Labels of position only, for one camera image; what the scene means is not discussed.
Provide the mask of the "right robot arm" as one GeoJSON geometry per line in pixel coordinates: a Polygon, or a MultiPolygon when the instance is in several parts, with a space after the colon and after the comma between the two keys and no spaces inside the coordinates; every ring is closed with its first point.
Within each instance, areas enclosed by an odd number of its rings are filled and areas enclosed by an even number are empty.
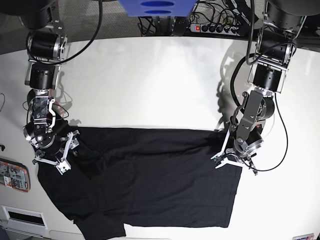
{"type": "Polygon", "coordinates": [[[68,38],[60,20],[58,1],[39,0],[35,5],[35,10],[20,17],[29,30],[24,83],[31,88],[26,100],[27,116],[23,131],[35,149],[35,162],[48,157],[60,163],[68,152],[66,143],[69,137],[60,136],[67,122],[57,113],[58,105],[50,92],[58,85],[68,38]]]}

